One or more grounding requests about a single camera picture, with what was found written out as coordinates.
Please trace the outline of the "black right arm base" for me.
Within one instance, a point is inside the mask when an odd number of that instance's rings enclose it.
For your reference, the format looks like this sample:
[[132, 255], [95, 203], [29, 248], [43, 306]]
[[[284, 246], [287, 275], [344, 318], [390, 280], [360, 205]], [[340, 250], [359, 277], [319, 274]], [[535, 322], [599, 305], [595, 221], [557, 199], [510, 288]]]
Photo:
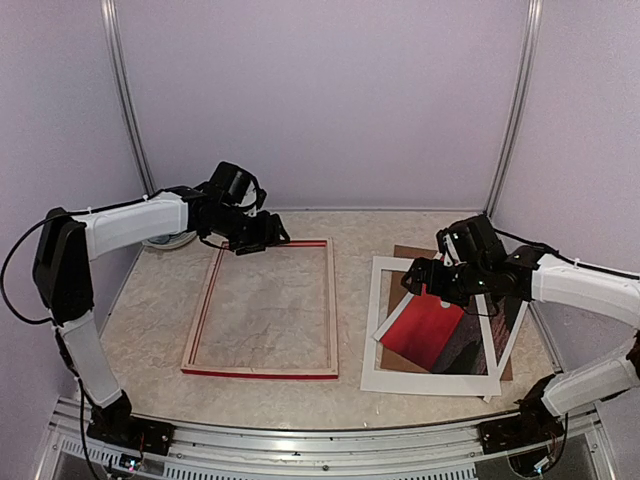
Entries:
[[481, 422], [478, 432], [487, 455], [558, 439], [565, 434], [565, 428], [540, 399], [525, 399], [519, 403], [516, 415]]

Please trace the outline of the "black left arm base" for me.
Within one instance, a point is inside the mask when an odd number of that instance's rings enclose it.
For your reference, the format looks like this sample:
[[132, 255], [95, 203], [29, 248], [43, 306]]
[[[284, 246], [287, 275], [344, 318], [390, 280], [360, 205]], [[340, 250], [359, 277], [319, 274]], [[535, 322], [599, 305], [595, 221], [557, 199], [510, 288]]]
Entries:
[[120, 427], [111, 428], [98, 420], [92, 420], [87, 428], [91, 439], [160, 456], [168, 455], [174, 432], [175, 426], [171, 423], [135, 416]]

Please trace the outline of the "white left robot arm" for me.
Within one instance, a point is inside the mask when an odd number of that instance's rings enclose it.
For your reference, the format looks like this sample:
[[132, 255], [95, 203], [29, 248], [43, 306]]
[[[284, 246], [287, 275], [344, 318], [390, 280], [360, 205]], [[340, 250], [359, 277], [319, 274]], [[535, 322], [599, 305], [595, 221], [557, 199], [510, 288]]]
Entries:
[[95, 322], [92, 264], [153, 237], [212, 235], [238, 256], [284, 245], [290, 236], [279, 215], [264, 210], [266, 191], [238, 165], [222, 161], [195, 187], [174, 186], [141, 199], [97, 209], [50, 210], [29, 228], [40, 234], [32, 267], [59, 352], [92, 409], [94, 425], [121, 445], [133, 443], [140, 424], [106, 357]]

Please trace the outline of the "red and black photo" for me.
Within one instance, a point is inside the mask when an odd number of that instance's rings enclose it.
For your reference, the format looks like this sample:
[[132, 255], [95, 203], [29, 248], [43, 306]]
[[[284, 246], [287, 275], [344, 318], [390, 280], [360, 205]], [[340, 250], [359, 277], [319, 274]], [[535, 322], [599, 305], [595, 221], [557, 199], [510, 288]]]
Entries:
[[[468, 307], [444, 307], [439, 298], [408, 295], [400, 312], [379, 328], [374, 339], [405, 359], [427, 370], [426, 374], [486, 375], [487, 364], [477, 317], [479, 297]], [[514, 297], [483, 297], [487, 307], [496, 362], [501, 373], [510, 357], [526, 304]]]

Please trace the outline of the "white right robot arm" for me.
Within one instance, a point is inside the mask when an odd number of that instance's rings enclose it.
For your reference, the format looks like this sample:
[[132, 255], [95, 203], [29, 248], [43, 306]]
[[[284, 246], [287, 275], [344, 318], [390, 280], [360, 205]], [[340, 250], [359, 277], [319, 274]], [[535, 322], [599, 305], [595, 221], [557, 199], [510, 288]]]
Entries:
[[[508, 253], [502, 234], [486, 214], [451, 224], [436, 235], [442, 259], [415, 259], [402, 286], [458, 307], [490, 294], [566, 305], [639, 327], [638, 275], [571, 260], [541, 242], [523, 240]], [[638, 385], [639, 340], [633, 338], [580, 368], [539, 380], [519, 402], [512, 436], [531, 444], [570, 411]]]

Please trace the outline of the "white photo mat border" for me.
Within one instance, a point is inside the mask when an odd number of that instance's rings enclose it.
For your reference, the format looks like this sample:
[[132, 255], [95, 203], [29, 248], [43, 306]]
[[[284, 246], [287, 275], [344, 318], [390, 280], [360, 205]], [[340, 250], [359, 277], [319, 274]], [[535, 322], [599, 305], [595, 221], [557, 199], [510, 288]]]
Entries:
[[413, 260], [398, 257], [374, 256], [366, 323], [364, 358], [360, 388], [363, 391], [431, 396], [496, 397], [502, 394], [501, 373], [496, 362], [495, 348], [487, 317], [486, 302], [479, 298], [478, 324], [482, 334], [487, 364], [486, 375], [444, 375], [378, 370], [377, 341], [374, 333], [379, 327], [381, 275], [383, 271], [406, 272]]

